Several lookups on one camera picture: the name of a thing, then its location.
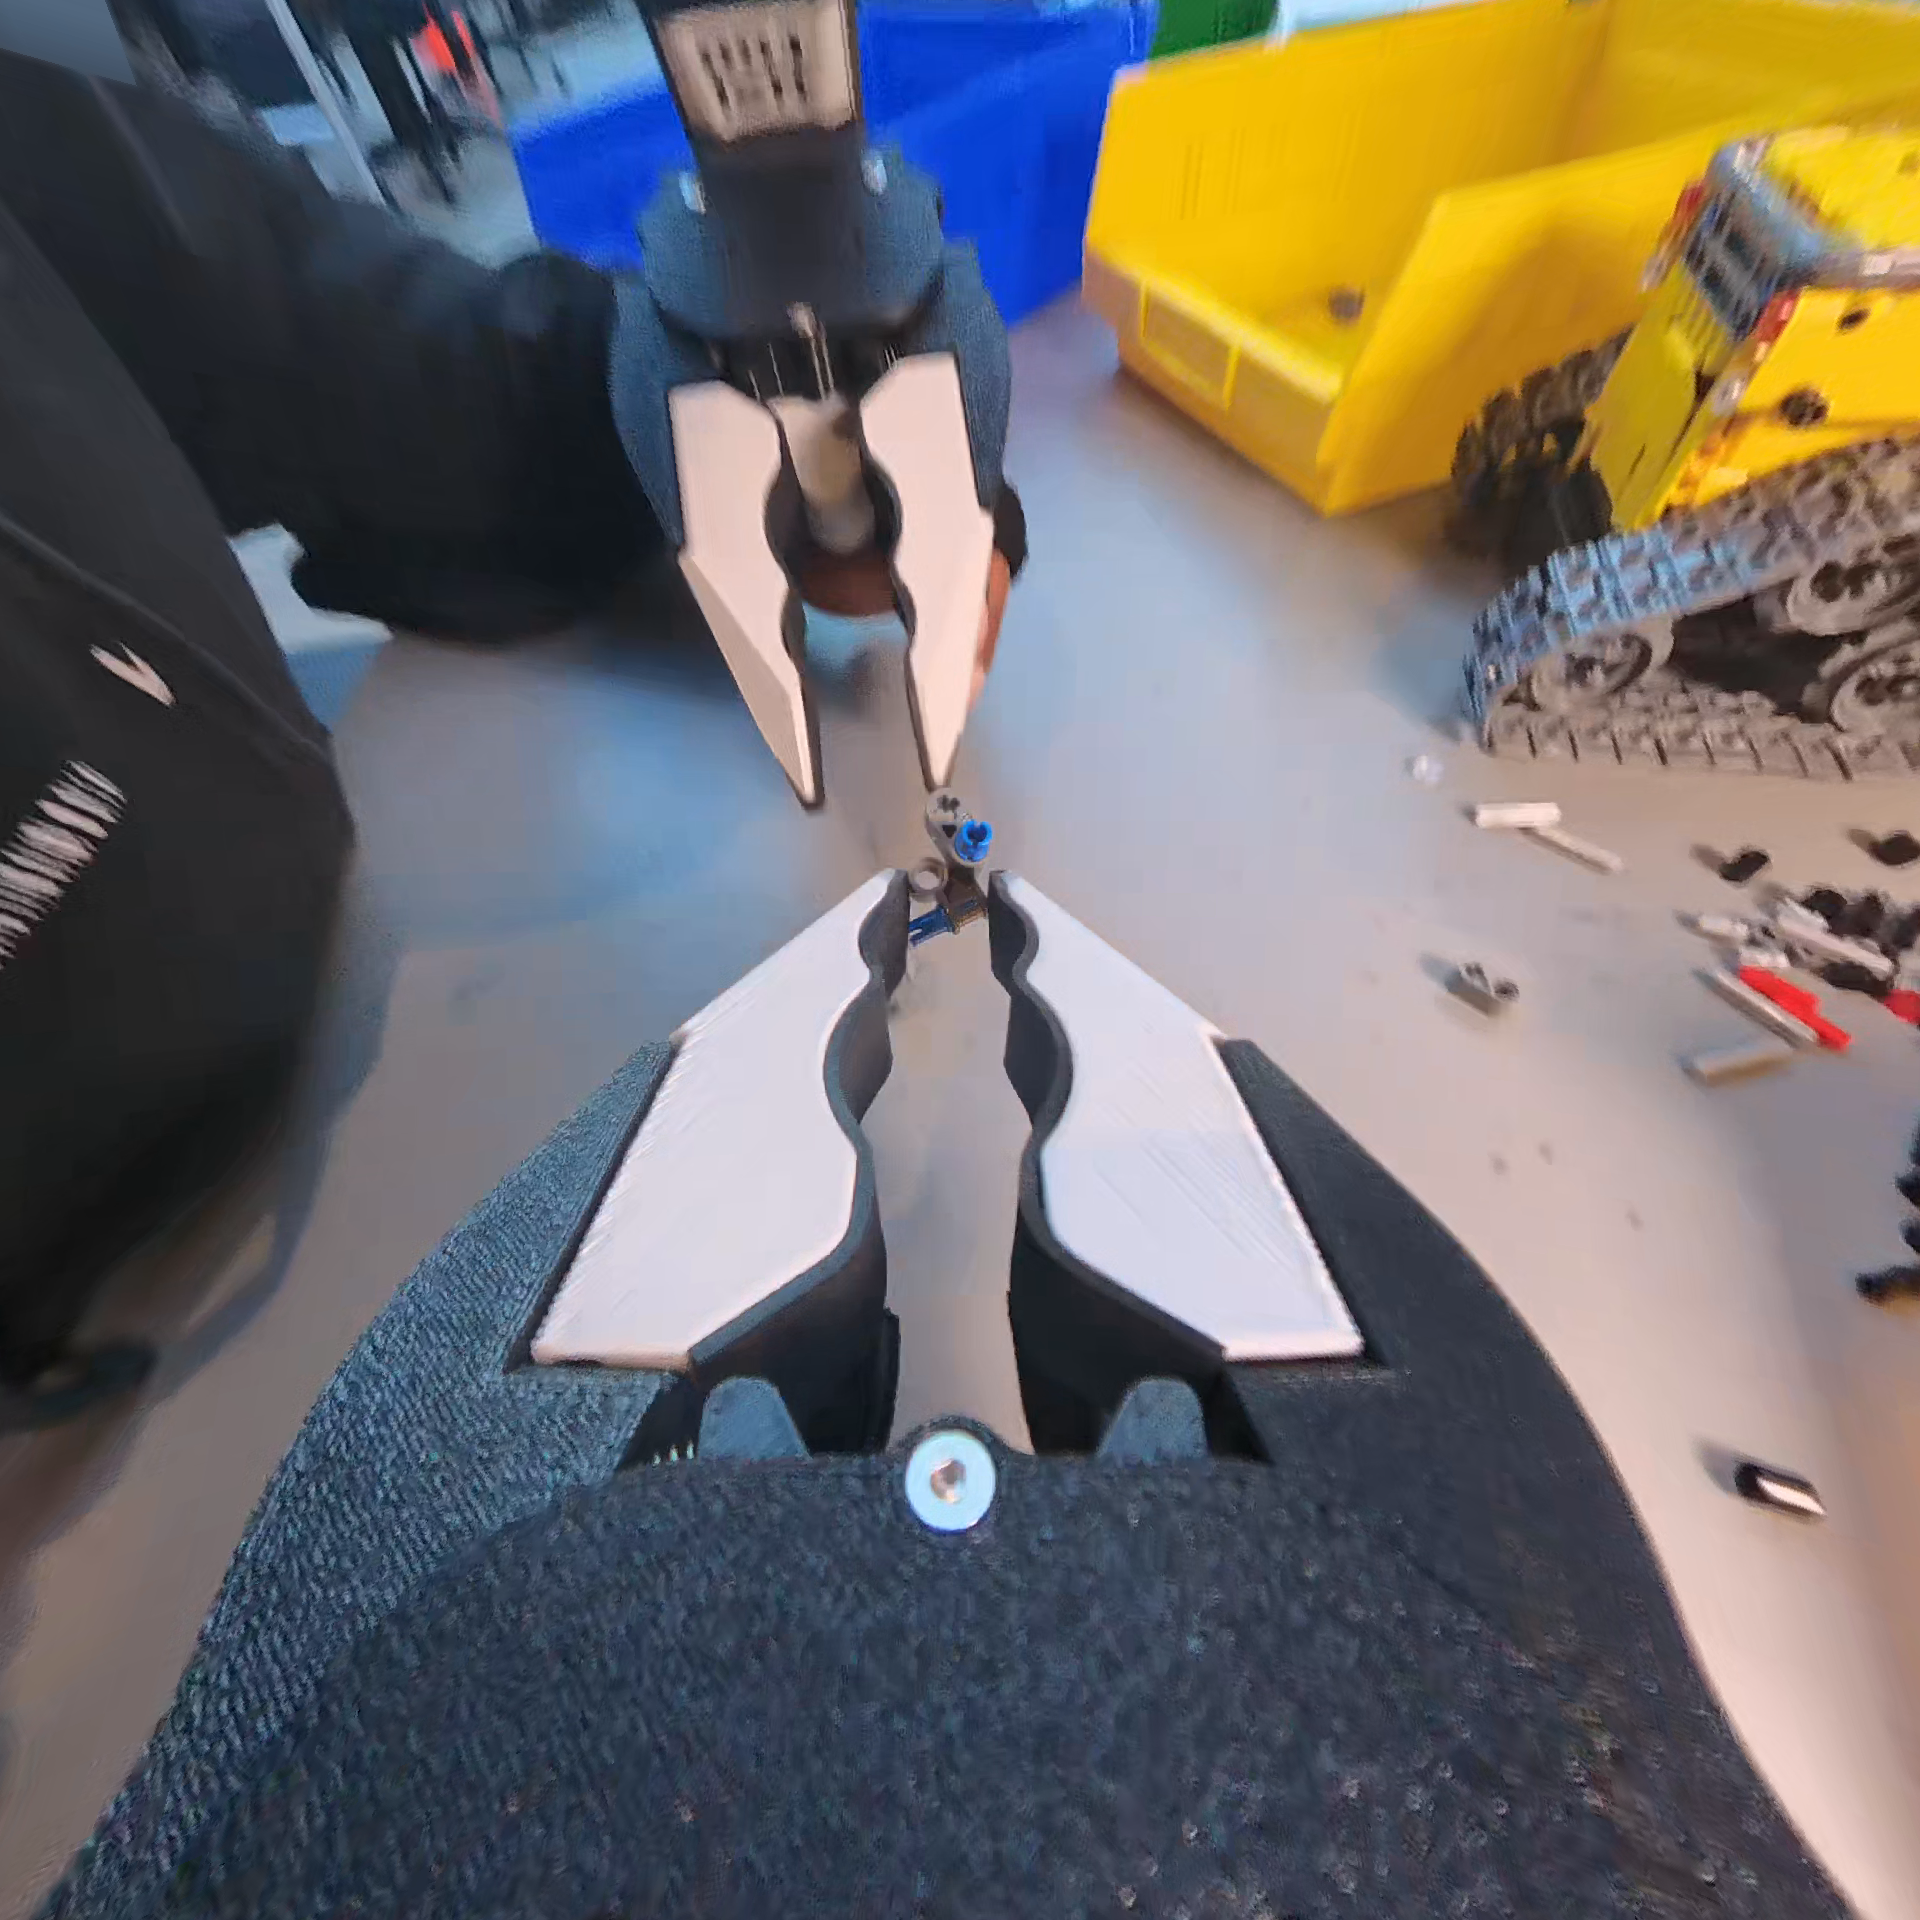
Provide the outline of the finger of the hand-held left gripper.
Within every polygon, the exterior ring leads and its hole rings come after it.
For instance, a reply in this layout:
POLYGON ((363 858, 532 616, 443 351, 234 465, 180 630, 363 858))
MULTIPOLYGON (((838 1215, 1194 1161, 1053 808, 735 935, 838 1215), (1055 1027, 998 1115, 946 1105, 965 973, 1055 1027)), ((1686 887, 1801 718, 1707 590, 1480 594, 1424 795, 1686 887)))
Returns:
POLYGON ((903 690, 927 786, 948 786, 993 580, 993 509, 976 502, 957 351, 903 351, 862 399, 865 474, 894 517, 903 690))
POLYGON ((681 475, 681 570, 718 658, 791 781, 819 808, 819 725, 804 686, 804 594, 791 581, 804 486, 773 411, 698 384, 667 390, 681 475))

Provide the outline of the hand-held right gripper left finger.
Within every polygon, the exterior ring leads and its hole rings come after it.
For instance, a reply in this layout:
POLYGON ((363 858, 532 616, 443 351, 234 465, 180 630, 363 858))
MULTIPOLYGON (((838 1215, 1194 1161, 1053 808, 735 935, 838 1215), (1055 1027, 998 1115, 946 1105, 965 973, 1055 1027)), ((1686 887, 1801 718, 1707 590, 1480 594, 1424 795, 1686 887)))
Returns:
POLYGON ((911 883, 877 872, 667 1039, 532 1366, 767 1382, 815 1456, 877 1456, 900 1321, 865 1114, 894 1072, 911 883))

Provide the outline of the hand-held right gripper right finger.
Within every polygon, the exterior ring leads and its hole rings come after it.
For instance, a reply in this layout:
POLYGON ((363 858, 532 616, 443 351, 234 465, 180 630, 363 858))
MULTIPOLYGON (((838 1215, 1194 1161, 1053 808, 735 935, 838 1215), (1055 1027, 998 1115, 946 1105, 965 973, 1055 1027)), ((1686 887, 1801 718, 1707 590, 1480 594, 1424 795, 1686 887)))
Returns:
POLYGON ((1010 1341, 1032 1456, 1096 1456, 1142 1382, 1258 1456, 1240 1366, 1361 1366, 1364 1329, 1229 1072, 1229 1039, 1032 883, 987 887, 1026 1115, 1010 1341))

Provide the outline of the grey connector with blue pin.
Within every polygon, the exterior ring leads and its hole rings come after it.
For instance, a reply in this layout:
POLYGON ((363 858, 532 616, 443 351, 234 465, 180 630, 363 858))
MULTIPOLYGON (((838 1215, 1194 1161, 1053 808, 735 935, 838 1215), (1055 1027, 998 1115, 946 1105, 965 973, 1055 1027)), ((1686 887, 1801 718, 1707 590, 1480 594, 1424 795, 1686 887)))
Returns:
POLYGON ((969 929, 987 922, 987 887, 969 864, 917 864, 911 872, 911 950, 927 950, 937 935, 969 929))

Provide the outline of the person's left forearm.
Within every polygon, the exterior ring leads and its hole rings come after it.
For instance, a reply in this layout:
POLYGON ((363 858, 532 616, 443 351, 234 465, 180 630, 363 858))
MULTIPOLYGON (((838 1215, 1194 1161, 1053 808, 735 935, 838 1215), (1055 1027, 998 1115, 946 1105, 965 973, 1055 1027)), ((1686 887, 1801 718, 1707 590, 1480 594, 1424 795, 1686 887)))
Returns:
POLYGON ((180 93, 0 61, 5 213, 226 531, 289 526, 318 610, 553 636, 663 560, 611 422, 617 278, 484 265, 180 93))

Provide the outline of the grey desk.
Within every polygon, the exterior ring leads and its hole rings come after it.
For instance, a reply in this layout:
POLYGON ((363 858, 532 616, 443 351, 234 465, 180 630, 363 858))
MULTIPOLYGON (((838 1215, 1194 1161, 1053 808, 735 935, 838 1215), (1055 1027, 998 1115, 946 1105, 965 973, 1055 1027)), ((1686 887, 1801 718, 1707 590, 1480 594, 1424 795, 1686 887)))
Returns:
MULTIPOLYGON (((1119 374, 1055 302, 1018 331, 1032 558, 958 789, 998 858, 1279 1060, 1505 1283, 1604 1436, 1694 1655, 1860 1916, 1914 1916, 1914 1039, 1694 1091, 1750 1027, 1694 973, 1711 854, 1876 887, 1914 786, 1495 764, 1455 735, 1480 580, 1433 502, 1319 522, 1119 374), (1433 754, 1441 786, 1402 764, 1433 754), (1560 804, 1578 872, 1477 804, 1560 804), (1480 957, 1511 1015, 1447 994, 1480 957), (1806 1474, 1823 1522, 1733 1492, 1806 1474)), ((698 622, 453 650, 299 605, 362 890, 279 1186, 153 1270, 158 1399, 5 1440, 5 1916, 32 1916, 167 1704, 301 1408, 393 1283, 638 1044, 920 842, 894 630, 815 630, 804 816, 698 622)))

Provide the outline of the blue storage bin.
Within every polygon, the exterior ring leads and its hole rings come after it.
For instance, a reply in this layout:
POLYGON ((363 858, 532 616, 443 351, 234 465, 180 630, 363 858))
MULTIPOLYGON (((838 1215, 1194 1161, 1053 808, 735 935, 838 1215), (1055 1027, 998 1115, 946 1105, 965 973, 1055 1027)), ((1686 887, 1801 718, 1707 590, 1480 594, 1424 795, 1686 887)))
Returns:
MULTIPOLYGON (((1024 328, 1086 276, 1110 81, 1143 61, 1156 3, 865 3, 865 110, 946 193, 946 224, 1024 328)), ((538 249, 638 265, 638 210, 693 169, 657 81, 510 128, 538 249)))

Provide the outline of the black office chair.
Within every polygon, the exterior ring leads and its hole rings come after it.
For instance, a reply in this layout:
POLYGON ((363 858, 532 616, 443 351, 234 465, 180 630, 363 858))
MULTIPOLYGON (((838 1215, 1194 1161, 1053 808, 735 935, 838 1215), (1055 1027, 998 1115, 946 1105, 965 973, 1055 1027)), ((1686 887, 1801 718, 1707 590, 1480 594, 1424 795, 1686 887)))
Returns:
POLYGON ((465 145, 500 136, 484 38, 439 0, 342 0, 340 23, 386 121, 386 150, 431 203, 453 210, 465 145))

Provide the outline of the green storage bin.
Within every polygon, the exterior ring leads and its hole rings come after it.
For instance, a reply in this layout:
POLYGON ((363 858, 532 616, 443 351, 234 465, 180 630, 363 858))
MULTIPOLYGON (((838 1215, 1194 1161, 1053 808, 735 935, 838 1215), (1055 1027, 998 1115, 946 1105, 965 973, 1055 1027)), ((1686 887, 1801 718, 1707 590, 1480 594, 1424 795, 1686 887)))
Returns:
POLYGON ((1156 0, 1149 61, 1263 38, 1275 0, 1156 0))

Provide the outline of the yellow parts bin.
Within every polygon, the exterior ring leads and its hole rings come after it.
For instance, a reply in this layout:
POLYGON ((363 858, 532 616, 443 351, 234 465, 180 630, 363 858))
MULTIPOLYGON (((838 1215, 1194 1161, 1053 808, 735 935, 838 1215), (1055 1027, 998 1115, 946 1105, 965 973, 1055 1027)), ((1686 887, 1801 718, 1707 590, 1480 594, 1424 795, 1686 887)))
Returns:
POLYGON ((1350 517, 1499 389, 1604 342, 1733 136, 1914 118, 1914 3, 1437 3, 1123 65, 1086 302, 1119 357, 1350 517))

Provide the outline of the pile of small connector pins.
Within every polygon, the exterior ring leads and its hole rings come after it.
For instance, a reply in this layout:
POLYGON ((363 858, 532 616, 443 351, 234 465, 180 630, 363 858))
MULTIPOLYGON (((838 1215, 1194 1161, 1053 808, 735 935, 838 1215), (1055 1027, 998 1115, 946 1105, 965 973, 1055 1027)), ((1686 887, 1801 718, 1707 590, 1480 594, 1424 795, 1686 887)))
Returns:
POLYGON ((1768 1079, 1801 1057, 1842 1060, 1860 1052, 1860 1011, 1889 1011, 1907 1039, 1920 1032, 1920 836, 1852 833, 1852 842, 1897 887, 1787 887, 1761 845, 1711 858, 1711 877, 1750 896, 1730 915, 1686 915, 1686 929, 1711 950, 1694 983, 1750 1039, 1686 1057, 1677 1072, 1694 1091, 1768 1079))

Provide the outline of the yellow tracked brick bulldozer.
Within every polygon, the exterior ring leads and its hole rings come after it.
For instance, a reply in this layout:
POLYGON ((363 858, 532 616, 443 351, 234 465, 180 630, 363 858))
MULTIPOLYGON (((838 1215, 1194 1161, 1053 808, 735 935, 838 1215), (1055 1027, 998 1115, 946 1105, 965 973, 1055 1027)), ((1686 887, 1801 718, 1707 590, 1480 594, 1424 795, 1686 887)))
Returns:
POLYGON ((1914 774, 1914 121, 1730 142, 1635 328, 1460 432, 1455 544, 1511 570, 1468 658, 1480 754, 1914 774))

